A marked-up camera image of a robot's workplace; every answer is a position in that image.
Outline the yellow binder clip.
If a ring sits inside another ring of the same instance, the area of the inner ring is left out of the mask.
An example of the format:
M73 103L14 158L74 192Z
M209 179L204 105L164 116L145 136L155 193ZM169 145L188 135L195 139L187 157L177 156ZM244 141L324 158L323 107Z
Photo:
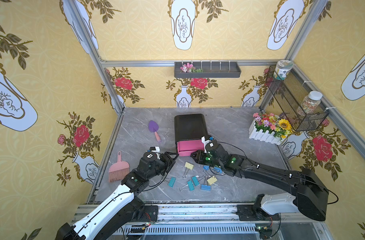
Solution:
M187 176L187 173L194 168L194 165L191 164L191 163L186 162L184 164L184 167L185 167L185 170L184 170L184 173L183 173L182 177L185 179L186 176Z
M204 184L208 185L208 186L211 186L211 185L213 185L214 183L217 182L217 178L215 176L211 176L211 177L210 176L205 176L204 179L205 179Z

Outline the pink drawer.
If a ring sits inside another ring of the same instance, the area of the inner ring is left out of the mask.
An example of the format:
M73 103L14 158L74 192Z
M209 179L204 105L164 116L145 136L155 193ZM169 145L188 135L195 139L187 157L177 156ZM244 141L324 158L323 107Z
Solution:
M181 157L189 157L192 153L204 150L204 144L201 140L187 140L177 142L177 151Z

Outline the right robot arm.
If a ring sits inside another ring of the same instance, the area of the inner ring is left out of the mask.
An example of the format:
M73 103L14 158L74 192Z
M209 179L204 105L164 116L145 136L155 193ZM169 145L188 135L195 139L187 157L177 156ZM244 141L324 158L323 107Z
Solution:
M329 189L310 169L299 172L264 165L246 155L228 153L217 141L190 157L197 164L219 167L230 177L252 179L279 188L294 196L293 205L301 214L319 222L326 220Z

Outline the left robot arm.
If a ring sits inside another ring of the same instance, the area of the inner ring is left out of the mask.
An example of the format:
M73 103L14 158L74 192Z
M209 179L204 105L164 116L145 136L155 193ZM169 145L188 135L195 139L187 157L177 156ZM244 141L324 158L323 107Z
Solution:
M141 216L144 202L137 195L155 176L164 178L176 163L178 153L147 151L113 193L91 213L73 225L65 223L57 231L57 240L106 240L124 224Z

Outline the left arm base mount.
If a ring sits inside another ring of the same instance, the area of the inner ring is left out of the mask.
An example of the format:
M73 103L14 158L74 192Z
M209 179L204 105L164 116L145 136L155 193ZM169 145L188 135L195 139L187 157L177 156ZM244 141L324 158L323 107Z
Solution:
M134 222L157 222L159 207L156 205L145 205L143 209L137 211L134 217L129 221Z

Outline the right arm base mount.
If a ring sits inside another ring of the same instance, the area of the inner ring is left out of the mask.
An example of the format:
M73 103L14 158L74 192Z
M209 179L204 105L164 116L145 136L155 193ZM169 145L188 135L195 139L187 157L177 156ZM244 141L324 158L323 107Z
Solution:
M269 215L254 205L237 205L236 215L240 221L279 221L280 215Z

